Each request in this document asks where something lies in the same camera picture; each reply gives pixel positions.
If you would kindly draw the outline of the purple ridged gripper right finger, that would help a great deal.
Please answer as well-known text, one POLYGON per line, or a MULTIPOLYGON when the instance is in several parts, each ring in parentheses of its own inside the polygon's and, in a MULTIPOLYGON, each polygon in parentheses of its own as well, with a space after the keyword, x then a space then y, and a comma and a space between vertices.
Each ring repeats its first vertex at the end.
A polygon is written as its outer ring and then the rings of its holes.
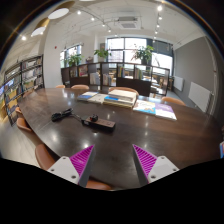
POLYGON ((150 184, 179 170, 166 156, 157 157, 137 145, 133 145, 133 158, 141 186, 150 184))

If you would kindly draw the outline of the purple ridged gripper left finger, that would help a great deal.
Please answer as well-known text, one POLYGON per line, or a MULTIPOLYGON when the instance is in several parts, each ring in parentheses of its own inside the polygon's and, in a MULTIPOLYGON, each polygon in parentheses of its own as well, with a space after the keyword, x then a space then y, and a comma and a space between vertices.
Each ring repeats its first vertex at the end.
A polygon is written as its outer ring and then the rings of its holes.
POLYGON ((48 169, 48 172, 76 185, 86 186, 94 157, 95 149, 91 145, 71 157, 62 156, 48 169))

